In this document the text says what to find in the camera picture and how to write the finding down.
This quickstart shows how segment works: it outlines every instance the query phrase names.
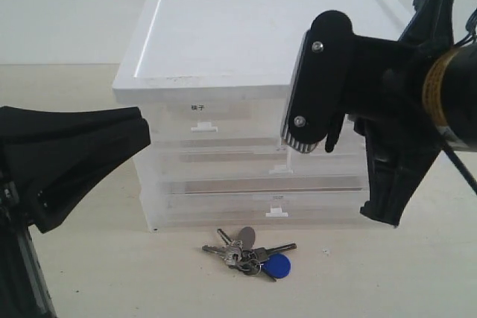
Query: white lid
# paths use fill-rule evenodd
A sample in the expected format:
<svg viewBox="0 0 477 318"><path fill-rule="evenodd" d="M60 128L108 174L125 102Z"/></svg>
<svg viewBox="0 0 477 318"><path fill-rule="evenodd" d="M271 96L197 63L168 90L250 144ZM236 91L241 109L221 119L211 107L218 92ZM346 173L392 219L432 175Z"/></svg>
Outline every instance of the white lid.
<svg viewBox="0 0 477 318"><path fill-rule="evenodd" d="M146 0L113 84L118 101L285 97L305 31L341 10L356 34L397 39L397 0Z"/></svg>

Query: white table surface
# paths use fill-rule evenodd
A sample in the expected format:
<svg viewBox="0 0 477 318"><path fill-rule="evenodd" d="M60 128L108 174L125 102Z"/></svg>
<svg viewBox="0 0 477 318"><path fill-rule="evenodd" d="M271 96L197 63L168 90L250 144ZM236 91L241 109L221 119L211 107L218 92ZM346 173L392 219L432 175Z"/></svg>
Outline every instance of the white table surface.
<svg viewBox="0 0 477 318"><path fill-rule="evenodd" d="M42 110L115 106L115 66L0 66L0 104ZM463 155L473 173L477 157ZM59 317L473 317L477 198L440 157L401 227L260 230L257 244L295 241L277 283L201 252L214 228L151 234L131 161L66 222L32 229Z"/></svg>

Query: white plastic drawer unit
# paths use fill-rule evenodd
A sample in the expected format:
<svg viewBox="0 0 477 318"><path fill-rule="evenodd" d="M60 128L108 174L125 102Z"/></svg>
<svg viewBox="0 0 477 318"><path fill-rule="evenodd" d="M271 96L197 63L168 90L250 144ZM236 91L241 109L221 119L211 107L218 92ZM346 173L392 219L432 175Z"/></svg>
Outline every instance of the white plastic drawer unit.
<svg viewBox="0 0 477 318"><path fill-rule="evenodd" d="M368 196L363 138L331 154L279 133L305 31L341 10L357 34L397 39L397 0L146 0L113 84L152 145L135 157L148 226L357 223Z"/></svg>

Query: blue key fob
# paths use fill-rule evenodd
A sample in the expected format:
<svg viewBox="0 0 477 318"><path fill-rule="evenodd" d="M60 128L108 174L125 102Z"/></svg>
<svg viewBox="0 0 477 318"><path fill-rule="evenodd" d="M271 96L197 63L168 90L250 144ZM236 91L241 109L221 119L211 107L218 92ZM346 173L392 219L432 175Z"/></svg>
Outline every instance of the blue key fob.
<svg viewBox="0 0 477 318"><path fill-rule="evenodd" d="M290 274L291 262L285 255L276 253L263 264L263 269L275 279L284 279Z"/></svg>

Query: metal screw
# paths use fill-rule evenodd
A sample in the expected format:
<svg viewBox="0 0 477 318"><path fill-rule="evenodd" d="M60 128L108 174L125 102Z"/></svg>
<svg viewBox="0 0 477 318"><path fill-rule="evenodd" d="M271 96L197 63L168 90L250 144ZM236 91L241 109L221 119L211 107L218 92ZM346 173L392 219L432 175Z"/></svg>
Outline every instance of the metal screw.
<svg viewBox="0 0 477 318"><path fill-rule="evenodd" d="M305 119L305 117L302 117L301 115L298 115L297 117L295 117L293 122L295 124L295 127L301 128L306 124L306 119Z"/></svg>
<svg viewBox="0 0 477 318"><path fill-rule="evenodd" d="M322 52L325 49L324 45L320 41L315 41L312 43L312 51L313 52Z"/></svg>

